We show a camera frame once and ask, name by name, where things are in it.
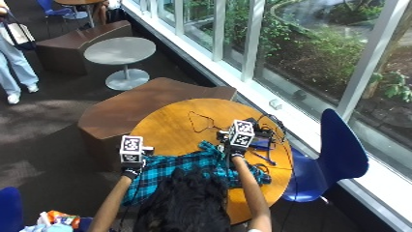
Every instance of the white shoe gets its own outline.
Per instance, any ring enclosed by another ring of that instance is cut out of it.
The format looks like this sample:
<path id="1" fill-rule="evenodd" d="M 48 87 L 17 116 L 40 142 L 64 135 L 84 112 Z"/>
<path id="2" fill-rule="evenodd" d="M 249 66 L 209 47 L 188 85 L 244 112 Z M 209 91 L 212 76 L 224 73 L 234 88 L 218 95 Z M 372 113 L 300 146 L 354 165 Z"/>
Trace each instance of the white shoe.
<path id="1" fill-rule="evenodd" d="M 8 97 L 9 104 L 17 104 L 20 101 L 20 94 L 10 94 Z"/>
<path id="2" fill-rule="evenodd" d="M 38 91 L 38 87 L 36 84 L 28 85 L 26 89 L 28 89 L 28 93 L 36 93 Z"/>

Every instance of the table pedestal base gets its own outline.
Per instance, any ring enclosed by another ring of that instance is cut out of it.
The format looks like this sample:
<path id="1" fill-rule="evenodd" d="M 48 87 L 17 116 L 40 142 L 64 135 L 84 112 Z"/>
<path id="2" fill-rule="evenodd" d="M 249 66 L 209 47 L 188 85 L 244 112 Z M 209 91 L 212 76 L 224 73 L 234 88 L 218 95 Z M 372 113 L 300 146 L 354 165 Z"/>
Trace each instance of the table pedestal base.
<path id="1" fill-rule="evenodd" d="M 105 85 L 113 90 L 130 90 L 149 80 L 149 74 L 142 70 L 129 69 L 129 78 L 125 71 L 112 73 L 105 79 Z"/>

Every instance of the gray round table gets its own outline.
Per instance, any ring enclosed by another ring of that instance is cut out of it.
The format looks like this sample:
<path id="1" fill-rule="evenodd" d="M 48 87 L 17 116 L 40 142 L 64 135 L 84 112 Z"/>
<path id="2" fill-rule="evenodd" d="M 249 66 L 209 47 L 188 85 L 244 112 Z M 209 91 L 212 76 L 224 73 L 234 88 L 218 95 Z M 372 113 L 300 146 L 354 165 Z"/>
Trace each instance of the gray round table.
<path id="1" fill-rule="evenodd" d="M 156 51 L 154 43 L 137 37 L 122 37 L 101 41 L 85 50 L 85 58 L 101 65 L 122 65 L 124 69 L 112 73 L 105 85 L 113 90 L 129 90 L 144 84 L 149 74 L 128 65 L 148 58 Z"/>

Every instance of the plaid shirt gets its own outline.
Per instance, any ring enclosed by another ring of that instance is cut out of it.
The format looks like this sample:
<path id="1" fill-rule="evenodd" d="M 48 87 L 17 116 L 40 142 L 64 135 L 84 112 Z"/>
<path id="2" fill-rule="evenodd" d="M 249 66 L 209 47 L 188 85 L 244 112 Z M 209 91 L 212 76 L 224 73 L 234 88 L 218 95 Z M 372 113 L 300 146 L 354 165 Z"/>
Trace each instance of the plaid shirt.
<path id="1" fill-rule="evenodd" d="M 169 177 L 176 167 L 182 170 L 190 170 L 194 167 L 201 169 L 213 170 L 213 173 L 228 182 L 229 188 L 240 188 L 241 182 L 238 179 L 238 173 L 230 163 L 226 167 L 225 155 L 216 147 L 202 141 L 198 145 L 202 151 L 193 152 L 184 156 L 153 156 L 145 158 L 145 167 L 141 174 L 132 181 L 125 197 L 122 199 L 122 205 L 140 204 L 154 192 L 157 184 Z M 270 184 L 272 179 L 257 167 L 245 162 L 250 173 L 254 176 L 257 184 Z"/>

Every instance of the black hair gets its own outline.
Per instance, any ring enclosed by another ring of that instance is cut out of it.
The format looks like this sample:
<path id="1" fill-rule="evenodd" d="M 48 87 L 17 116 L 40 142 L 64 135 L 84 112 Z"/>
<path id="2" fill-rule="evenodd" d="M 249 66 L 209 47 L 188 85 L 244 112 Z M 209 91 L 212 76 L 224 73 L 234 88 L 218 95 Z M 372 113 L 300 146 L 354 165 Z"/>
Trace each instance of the black hair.
<path id="1" fill-rule="evenodd" d="M 134 232 L 228 232 L 226 184 L 200 168 L 176 168 L 142 202 Z"/>

